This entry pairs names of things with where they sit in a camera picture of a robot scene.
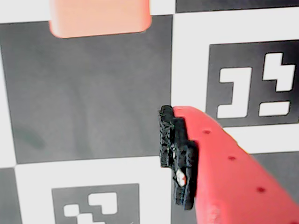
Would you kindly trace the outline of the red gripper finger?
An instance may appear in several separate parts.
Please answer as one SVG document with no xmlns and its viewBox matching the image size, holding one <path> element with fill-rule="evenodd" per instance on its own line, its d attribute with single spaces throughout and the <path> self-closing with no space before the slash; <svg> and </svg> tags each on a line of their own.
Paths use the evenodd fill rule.
<svg viewBox="0 0 299 224">
<path fill-rule="evenodd" d="M 206 113 L 159 111 L 160 164 L 172 170 L 173 199 L 199 224 L 296 224 L 299 206 L 254 157 Z"/>
</svg>

